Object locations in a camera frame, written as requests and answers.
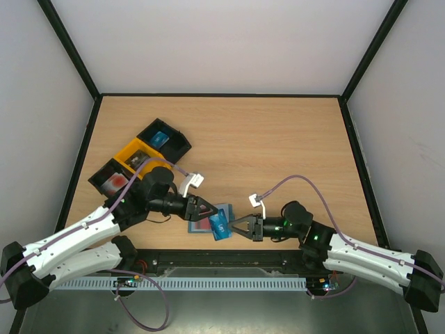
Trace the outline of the teal card holder wallet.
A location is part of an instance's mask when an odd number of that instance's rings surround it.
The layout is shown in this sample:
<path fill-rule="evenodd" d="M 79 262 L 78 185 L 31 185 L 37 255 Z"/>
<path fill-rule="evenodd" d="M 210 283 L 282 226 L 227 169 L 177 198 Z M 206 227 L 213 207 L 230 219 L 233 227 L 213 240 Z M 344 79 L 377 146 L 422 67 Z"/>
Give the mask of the teal card holder wallet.
<path fill-rule="evenodd" d="M 220 204 L 216 204 L 215 207 L 217 209 L 222 209 L 225 213 L 225 216 L 229 219 L 229 221 L 232 221 L 235 219 L 232 204 L 220 203 Z M 189 221 L 188 222 L 188 233 L 189 234 L 212 233 L 210 218 L 204 218 L 201 221 L 197 221 L 197 222 Z"/>

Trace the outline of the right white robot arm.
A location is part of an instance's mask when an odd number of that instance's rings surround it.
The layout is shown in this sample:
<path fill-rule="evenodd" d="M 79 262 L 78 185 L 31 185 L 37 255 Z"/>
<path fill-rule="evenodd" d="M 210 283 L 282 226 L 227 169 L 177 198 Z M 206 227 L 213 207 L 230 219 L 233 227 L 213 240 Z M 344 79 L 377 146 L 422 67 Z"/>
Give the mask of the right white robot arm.
<path fill-rule="evenodd" d="M 415 254 L 366 244 L 314 220 L 299 202 L 283 206 L 280 216 L 250 214 L 232 221 L 229 229 L 252 241 L 297 239 L 308 271 L 341 271 L 382 285 L 411 306 L 437 312 L 444 290 L 444 272 L 423 250 Z"/>

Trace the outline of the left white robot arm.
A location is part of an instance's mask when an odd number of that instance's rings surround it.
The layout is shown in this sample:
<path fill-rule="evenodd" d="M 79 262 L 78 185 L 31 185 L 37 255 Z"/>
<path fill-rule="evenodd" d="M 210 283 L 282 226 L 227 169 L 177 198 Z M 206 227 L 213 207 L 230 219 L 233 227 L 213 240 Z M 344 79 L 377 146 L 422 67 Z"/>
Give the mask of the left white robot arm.
<path fill-rule="evenodd" d="M 129 270 L 138 252 L 125 230 L 146 221 L 150 212 L 200 221 L 217 214 L 205 199 L 188 193 L 203 181 L 200 174 L 174 183 L 168 168 L 157 166 L 142 179 L 133 176 L 123 189 L 84 219 L 25 246 L 14 241 L 1 254 L 1 284 L 14 309 L 23 310 L 63 283 L 97 271 Z"/>

